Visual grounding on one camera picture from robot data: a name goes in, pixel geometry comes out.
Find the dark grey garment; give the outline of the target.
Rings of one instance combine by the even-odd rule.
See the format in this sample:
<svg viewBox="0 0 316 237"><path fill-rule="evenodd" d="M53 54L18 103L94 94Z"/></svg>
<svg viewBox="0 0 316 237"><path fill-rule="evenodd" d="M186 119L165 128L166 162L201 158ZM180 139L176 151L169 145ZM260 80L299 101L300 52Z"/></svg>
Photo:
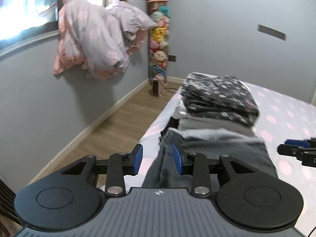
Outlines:
<svg viewBox="0 0 316 237"><path fill-rule="evenodd" d="M203 153L209 159L227 154L277 177L265 143L256 136L246 136L224 129L167 130L161 138L157 158L148 170L143 188L186 188L191 190L192 176L181 176L173 158L173 145L179 144L185 152Z"/></svg>

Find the far folded clothes stack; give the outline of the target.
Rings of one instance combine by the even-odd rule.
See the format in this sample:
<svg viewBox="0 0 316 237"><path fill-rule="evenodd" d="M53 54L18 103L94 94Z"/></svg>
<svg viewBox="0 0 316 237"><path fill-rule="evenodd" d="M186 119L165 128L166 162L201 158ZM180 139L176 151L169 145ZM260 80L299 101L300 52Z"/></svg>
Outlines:
<svg viewBox="0 0 316 237"><path fill-rule="evenodd" d="M224 129L254 136L258 106L248 87L235 76L190 73L181 87L178 101L161 135L167 129Z"/></svg>

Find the polka dot bed sheet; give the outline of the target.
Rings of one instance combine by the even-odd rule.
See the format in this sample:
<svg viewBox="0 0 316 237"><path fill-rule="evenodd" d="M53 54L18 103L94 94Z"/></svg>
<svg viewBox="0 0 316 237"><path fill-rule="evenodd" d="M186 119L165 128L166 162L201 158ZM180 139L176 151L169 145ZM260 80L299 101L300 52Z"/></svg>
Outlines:
<svg viewBox="0 0 316 237"><path fill-rule="evenodd" d="M315 236L315 168L303 166L294 157L280 156L277 147L287 139L303 140L315 137L315 106L285 94L247 83L259 108L260 117L253 132L265 141L270 159L278 177L297 188L303 196L304 208L296 223L304 235ZM157 157L159 138L181 98L180 91L171 98L165 108L140 139L144 157L137 176L125 176L125 186L140 187L145 174Z"/></svg>

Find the small floor heater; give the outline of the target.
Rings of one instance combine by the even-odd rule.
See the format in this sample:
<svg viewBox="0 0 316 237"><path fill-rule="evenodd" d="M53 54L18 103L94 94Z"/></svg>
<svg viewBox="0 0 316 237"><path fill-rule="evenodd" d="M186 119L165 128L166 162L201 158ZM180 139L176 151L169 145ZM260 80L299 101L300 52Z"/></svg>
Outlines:
<svg viewBox="0 0 316 237"><path fill-rule="evenodd" d="M154 77L151 82L151 94L153 96L159 97L162 95L163 90L165 89L163 81L159 77Z"/></svg>

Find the pink grey hanging duvet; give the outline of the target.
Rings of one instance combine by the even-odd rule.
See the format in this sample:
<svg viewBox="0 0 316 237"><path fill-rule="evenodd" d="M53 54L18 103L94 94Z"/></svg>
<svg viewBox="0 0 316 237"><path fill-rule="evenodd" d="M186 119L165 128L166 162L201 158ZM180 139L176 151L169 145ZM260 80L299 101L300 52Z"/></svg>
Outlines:
<svg viewBox="0 0 316 237"><path fill-rule="evenodd" d="M125 73L133 53L157 25L148 14L124 1L102 7L87 0L63 0L58 16L60 39L54 74L81 66L98 80Z"/></svg>

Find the hanging plush toy organizer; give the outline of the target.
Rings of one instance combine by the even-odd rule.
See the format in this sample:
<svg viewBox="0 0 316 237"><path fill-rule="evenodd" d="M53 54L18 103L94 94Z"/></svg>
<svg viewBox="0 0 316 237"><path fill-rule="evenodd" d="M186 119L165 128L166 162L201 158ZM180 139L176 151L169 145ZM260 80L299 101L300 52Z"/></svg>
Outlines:
<svg viewBox="0 0 316 237"><path fill-rule="evenodd" d="M149 77L160 75L166 81L169 55L170 10L168 0L148 1L148 12L156 25L150 30L149 40Z"/></svg>

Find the grey wall switch panel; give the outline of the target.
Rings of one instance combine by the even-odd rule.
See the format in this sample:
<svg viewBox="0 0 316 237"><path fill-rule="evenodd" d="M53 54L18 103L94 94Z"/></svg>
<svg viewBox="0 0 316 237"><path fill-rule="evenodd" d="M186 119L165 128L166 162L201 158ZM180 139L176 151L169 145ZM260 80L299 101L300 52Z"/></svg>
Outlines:
<svg viewBox="0 0 316 237"><path fill-rule="evenodd" d="M260 24L258 25L258 32L270 35L272 37L275 37L283 41L286 41L287 39L287 35L285 33L277 31L276 29L273 29L273 28L269 28L264 25L260 25Z"/></svg>

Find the wall power socket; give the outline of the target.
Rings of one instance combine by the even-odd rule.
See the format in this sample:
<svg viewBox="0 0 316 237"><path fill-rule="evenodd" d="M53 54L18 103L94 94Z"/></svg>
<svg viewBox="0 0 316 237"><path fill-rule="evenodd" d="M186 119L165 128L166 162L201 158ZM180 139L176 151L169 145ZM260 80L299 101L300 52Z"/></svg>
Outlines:
<svg viewBox="0 0 316 237"><path fill-rule="evenodd" d="M168 56L168 61L170 61L170 62L176 62L176 60L177 60L177 57L176 57L175 55L169 55L169 56Z"/></svg>

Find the window with dark frame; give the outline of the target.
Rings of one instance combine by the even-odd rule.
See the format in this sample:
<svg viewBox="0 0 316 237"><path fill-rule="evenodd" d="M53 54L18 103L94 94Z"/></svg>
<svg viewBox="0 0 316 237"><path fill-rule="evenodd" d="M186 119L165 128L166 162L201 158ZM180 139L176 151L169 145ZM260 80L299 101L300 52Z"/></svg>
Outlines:
<svg viewBox="0 0 316 237"><path fill-rule="evenodd" d="M119 0L87 0L106 7ZM1 0L1 53L35 36L58 29L63 0Z"/></svg>

